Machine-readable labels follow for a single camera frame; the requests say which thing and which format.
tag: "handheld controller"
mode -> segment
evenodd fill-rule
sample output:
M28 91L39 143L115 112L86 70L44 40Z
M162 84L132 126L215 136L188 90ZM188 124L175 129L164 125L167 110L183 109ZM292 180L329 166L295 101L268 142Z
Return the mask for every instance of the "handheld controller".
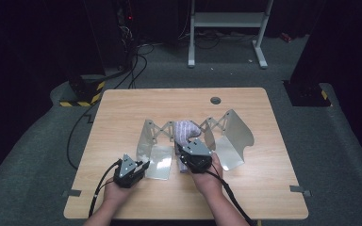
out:
M143 178L144 172L149 168L149 163L135 162L125 153L119 167L114 170L114 183L119 187L130 188Z
M211 151L199 138L194 139L185 147L175 143L175 148L178 148L181 161L192 173L204 173L210 168Z

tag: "wooden table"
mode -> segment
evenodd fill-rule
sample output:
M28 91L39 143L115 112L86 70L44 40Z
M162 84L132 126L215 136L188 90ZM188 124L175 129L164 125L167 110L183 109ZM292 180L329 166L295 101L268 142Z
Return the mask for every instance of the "wooden table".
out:
M220 97L221 103L212 104L212 97ZM124 153L136 160L146 119L157 125L181 120L200 123L207 117L220 119L229 109L237 112L255 137L255 145L244 149L245 163L224 172L224 180L240 206L254 219L307 218L302 193L289 190L289 186L299 184L267 93L261 88L107 90L74 179L72 189L81 190L81 194L69 197L64 216L88 217L94 189L107 168ZM103 191L96 206L102 198ZM174 156L169 180L142 179L115 218L213 217L191 177L179 173Z

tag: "human hand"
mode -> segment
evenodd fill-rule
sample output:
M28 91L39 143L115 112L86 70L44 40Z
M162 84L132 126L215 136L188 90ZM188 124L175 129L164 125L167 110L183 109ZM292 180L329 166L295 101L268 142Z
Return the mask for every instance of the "human hand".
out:
M213 159L212 166L208 170L222 178L222 165L219 157L215 153L211 157ZM196 188L206 199L209 199L212 195L222 195L222 183L216 177L208 173L192 173L192 179Z
M113 182L113 178L108 179L107 183L108 184L105 185L103 203L108 204L109 206L113 206L114 209L117 209L125 203L136 186L133 185L131 188L119 187L116 183Z

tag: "wire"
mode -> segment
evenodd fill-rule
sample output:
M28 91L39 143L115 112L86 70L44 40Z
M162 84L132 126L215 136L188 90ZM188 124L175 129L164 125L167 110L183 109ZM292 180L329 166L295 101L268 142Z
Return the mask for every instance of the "wire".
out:
M145 46L151 46L152 49L150 51L146 52L146 53L139 54L139 55L148 55L148 54L154 52L155 46L153 44L143 44L143 45L139 46L139 48L142 48L142 47L145 47Z
M187 28L187 24L188 24L188 19L189 19L189 6L190 6L190 2L191 0L188 1L188 5L187 5L187 18L185 19L185 24L184 24L184 28L181 31L181 34L178 36L178 39L181 39L182 35L185 32L185 29Z
M228 197L230 198L231 202L235 205L235 207L238 209L238 211L243 215L243 217L245 218L245 220L249 223L249 225L251 226L255 226L257 225L257 221L252 220L251 218L249 218L249 216L245 213L245 211L243 211L242 207L240 207L237 199L234 196L234 193L231 190L231 187L229 186L229 184L227 184L224 179L222 177L220 177L220 174L217 172L217 169L213 166L213 164L211 165L214 170L216 171L217 175L214 174L213 172L206 170L205 172L212 175L213 177L217 178L221 183L222 186L224 187L225 191L228 194Z
M93 121L91 121L91 115L87 115L87 114L88 114L88 112L90 112L99 102L100 102L100 100L97 101L97 102L95 103L95 105L90 106L90 108L88 108L88 109L84 112L84 114L82 114L82 115L78 118L78 120L75 122L75 125L73 126L72 131L70 132L69 137L67 138L67 148L66 148L67 161L69 162L70 166L72 166L75 170L78 170L78 167L76 167L75 164L74 164L74 163L72 162L72 160L70 159L70 143L71 143L71 140L72 140L73 132L74 132L74 130L75 130L75 127L80 123L80 121L81 121L81 119L82 119L83 117L88 117L88 123L93 123Z
M128 73L128 75L127 75L125 78L123 78L123 80L120 81L120 83L117 84L117 86L114 87L113 89L117 89L117 88L131 75L131 73L132 73L132 72L135 70L135 68L137 67L137 63L138 63L138 58L136 59L136 62L135 62L135 64L134 64L134 66L132 67L131 71Z
M130 85L128 85L129 89L131 87L133 87L134 89L136 88L135 80L137 80L137 78L142 74L143 71L145 71L146 67L148 66L148 60L145 58L145 56L137 55L137 59L138 57L141 57L145 61L145 65L143 66L142 70L140 70L140 72L135 77L132 78Z
M216 42L212 46L204 47L202 45L197 44L197 42L195 43L195 46L200 48L200 49L213 49L220 42L244 42L244 41L252 40L256 36L257 35L254 35L254 36L250 37L249 39L245 39L245 38L248 37L247 35L242 35L242 36L223 35L223 36L219 36L217 33L214 32L213 34L210 34L210 35L206 34L206 35L204 35L202 37L202 40L209 40L209 41L215 40ZM225 38L227 38L227 37L230 37L230 38L237 37L238 39L237 40L226 40Z
M136 62L135 65L138 65L138 56L136 57ZM130 87L133 85L132 81L134 81L134 71L131 71L131 83L128 85L128 88L130 89Z
M96 80L94 80L93 82L96 82L96 83L99 83L99 82L104 82L104 81L107 81L109 79L112 79L112 78L117 78L117 77L120 77L122 76L123 74L125 73L128 73L129 72L129 66L126 66L122 71L120 71L119 73L114 73L112 75L108 75L108 76L104 76L103 78L98 78Z
M95 193L93 195L93 198L92 198L92 201L90 202L90 212L88 214L88 218L90 218L93 214L93 209L95 208L95 204L96 204L96 199L98 198L98 194L99 194L99 191L101 191L102 187L104 187L105 185L111 183L111 182L107 182L105 183L104 185L101 186L101 184L104 182L107 174L111 171L111 169L113 169L115 166L118 166L120 165L120 163L122 162L121 159L117 160L117 162L113 163L113 165L111 165L107 170L106 172L104 173L104 175L102 176L101 180L99 181L99 184L98 186L96 187L95 189Z

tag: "yellow and black tape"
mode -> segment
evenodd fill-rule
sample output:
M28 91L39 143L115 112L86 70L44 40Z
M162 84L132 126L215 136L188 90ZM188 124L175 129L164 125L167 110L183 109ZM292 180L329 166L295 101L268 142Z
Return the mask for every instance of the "yellow and black tape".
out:
M96 89L90 89L88 96L85 100L79 100L77 98L72 98L72 100L62 99L59 101L61 106L91 106L95 105L101 99L101 92L105 85L105 82L96 84Z

